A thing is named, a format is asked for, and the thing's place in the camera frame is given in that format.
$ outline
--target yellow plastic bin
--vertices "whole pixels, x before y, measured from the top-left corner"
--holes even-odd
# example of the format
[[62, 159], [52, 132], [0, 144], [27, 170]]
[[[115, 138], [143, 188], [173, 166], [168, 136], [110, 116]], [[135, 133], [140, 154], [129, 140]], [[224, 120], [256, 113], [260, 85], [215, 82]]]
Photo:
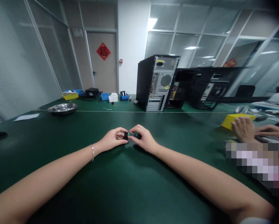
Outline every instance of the yellow plastic bin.
[[78, 93], [70, 93], [70, 94], [63, 93], [62, 96], [65, 100], [72, 100], [78, 97]]
[[235, 118], [238, 117], [250, 117], [251, 120], [254, 120], [256, 118], [255, 115], [248, 115], [248, 114], [228, 114], [224, 120], [224, 122], [221, 124], [221, 126], [232, 130], [232, 124], [231, 122], [235, 122]]

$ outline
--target silver bracelet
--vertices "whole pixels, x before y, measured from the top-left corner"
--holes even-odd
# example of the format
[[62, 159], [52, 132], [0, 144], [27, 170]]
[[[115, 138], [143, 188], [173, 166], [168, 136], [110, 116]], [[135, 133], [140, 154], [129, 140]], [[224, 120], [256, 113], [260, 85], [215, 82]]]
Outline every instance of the silver bracelet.
[[90, 162], [93, 162], [94, 161], [94, 147], [92, 145], [90, 145], [90, 147], [92, 148], [92, 151], [93, 151], [93, 158]]

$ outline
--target computer case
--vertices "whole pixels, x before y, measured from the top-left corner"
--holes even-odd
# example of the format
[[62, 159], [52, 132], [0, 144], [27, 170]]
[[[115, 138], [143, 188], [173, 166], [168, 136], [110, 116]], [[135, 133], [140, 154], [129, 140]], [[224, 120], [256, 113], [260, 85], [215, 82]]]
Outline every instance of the computer case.
[[182, 108], [195, 73], [195, 69], [177, 68], [175, 70], [167, 101], [164, 105], [165, 108]]
[[186, 101], [197, 109], [214, 110], [242, 69], [242, 67], [193, 69], [195, 74], [188, 87]]
[[163, 111], [179, 59], [156, 54], [139, 62], [136, 99], [144, 111]]

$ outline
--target human arm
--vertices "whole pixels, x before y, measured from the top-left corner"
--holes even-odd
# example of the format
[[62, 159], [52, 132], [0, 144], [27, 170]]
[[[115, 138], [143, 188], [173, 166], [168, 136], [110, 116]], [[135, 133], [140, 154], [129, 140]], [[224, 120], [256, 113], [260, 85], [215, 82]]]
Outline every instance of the human arm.
[[255, 130], [255, 134], [262, 135], [262, 136], [279, 137], [279, 127], [272, 125], [272, 124], [258, 127]]
[[[126, 129], [110, 130], [92, 144], [94, 157], [127, 143]], [[88, 162], [93, 159], [90, 146], [59, 158], [29, 174], [0, 194], [0, 223], [25, 223], [42, 205], [57, 194]]]
[[241, 143], [259, 143], [255, 139], [255, 125], [249, 117], [235, 118], [235, 122], [232, 122], [232, 130]]
[[274, 207], [241, 182], [202, 161], [159, 145], [149, 130], [141, 125], [130, 130], [135, 131], [142, 138], [128, 138], [169, 165], [209, 201], [227, 213], [234, 223], [240, 223], [246, 217], [272, 217]]

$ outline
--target person's hand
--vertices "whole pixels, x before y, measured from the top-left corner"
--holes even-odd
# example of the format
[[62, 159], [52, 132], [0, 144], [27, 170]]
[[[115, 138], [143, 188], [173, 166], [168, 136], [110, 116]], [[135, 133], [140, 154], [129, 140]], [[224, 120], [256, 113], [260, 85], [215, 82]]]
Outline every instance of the person's hand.
[[232, 122], [232, 130], [235, 132], [236, 137], [242, 143], [259, 143], [255, 140], [255, 125], [249, 117], [235, 118]]
[[141, 139], [137, 139], [136, 137], [130, 135], [128, 136], [129, 139], [134, 141], [136, 144], [141, 146], [145, 151], [149, 153], [153, 154], [156, 152], [156, 150], [159, 147], [159, 144], [154, 140], [149, 130], [145, 129], [143, 126], [138, 124], [132, 129], [130, 129], [130, 132], [137, 132], [141, 134], [142, 137]]
[[256, 128], [256, 135], [279, 137], [279, 127], [269, 124]]
[[97, 156], [101, 152], [108, 151], [118, 145], [128, 143], [127, 140], [123, 139], [124, 137], [123, 132], [128, 132], [128, 131], [121, 127], [112, 129], [109, 132], [107, 132], [106, 135], [100, 141], [98, 141], [95, 144], [92, 144], [95, 152], [94, 156]]

